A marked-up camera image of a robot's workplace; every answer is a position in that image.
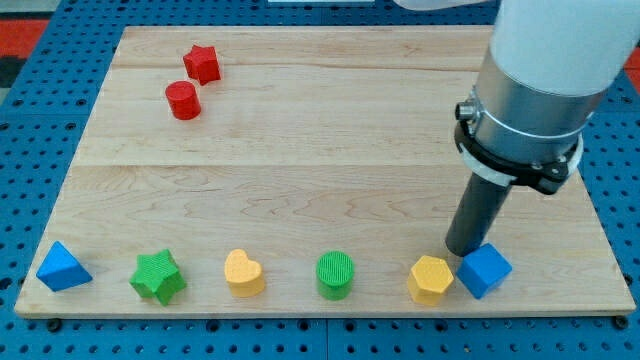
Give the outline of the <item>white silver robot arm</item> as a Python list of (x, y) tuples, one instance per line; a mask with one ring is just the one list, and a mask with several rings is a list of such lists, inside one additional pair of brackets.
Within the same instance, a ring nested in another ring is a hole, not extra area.
[(502, 2), (475, 84), (455, 107), (467, 187), (556, 193), (638, 41), (639, 0)]

